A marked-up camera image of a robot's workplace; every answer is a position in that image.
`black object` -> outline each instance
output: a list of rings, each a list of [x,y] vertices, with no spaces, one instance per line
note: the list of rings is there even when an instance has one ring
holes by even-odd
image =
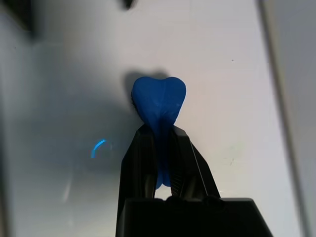
[[[34,0],[3,0],[19,25],[31,34],[34,34]]]
[[[123,1],[124,1],[124,5],[125,5],[126,9],[130,9],[135,2],[135,0],[123,0]]]
[[[168,141],[172,196],[155,199],[157,158],[146,125],[121,166],[116,237],[271,237],[250,198],[220,198],[211,171],[185,131]]]

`white wall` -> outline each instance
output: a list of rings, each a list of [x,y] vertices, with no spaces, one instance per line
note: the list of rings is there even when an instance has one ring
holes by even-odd
[[[302,191],[302,207],[308,217],[309,234],[315,237],[316,1],[271,0],[266,10]]]

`blue plastic piece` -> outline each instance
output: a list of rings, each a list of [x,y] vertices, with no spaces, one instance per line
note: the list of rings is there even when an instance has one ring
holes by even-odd
[[[95,145],[94,146],[94,148],[93,148],[93,150],[92,150],[92,152],[91,152],[91,158],[94,158],[94,156],[95,156],[95,150],[99,147],[99,146],[101,146],[103,143],[105,143],[106,142],[106,140],[101,140],[100,142],[98,142],[97,143],[97,145]]]
[[[164,80],[142,77],[136,80],[132,98],[136,109],[148,125],[156,140],[158,153],[158,189],[162,184],[170,187],[168,172],[167,137],[174,125],[186,96],[186,86],[178,78]]]

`heart-shaped top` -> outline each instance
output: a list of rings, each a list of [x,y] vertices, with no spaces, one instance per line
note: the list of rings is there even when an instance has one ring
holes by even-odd
[[[139,116],[148,125],[156,139],[159,168],[157,188],[163,183],[170,187],[166,141],[186,96],[186,86],[178,78],[163,80],[142,77],[136,80],[132,99]]]

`blue arc light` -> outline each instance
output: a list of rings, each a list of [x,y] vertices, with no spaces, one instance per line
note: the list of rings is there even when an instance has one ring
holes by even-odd
[[[105,143],[106,142],[106,140],[101,140],[100,142],[98,142],[97,143],[97,145],[95,145],[94,146],[94,148],[93,148],[93,150],[92,150],[92,152],[91,152],[91,158],[94,158],[94,156],[95,156],[95,150],[99,147],[99,146],[101,146],[103,143]]]

